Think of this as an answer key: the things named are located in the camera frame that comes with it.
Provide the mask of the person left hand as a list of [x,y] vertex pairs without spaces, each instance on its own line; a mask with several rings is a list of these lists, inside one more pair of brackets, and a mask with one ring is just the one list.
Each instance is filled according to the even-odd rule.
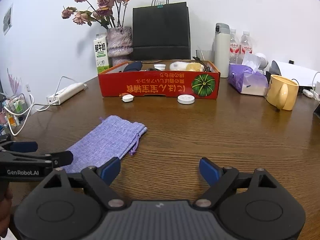
[[12,207],[12,190],[10,186],[7,186],[4,198],[1,201],[1,237],[4,238],[7,235],[10,216],[11,216],[11,207]]

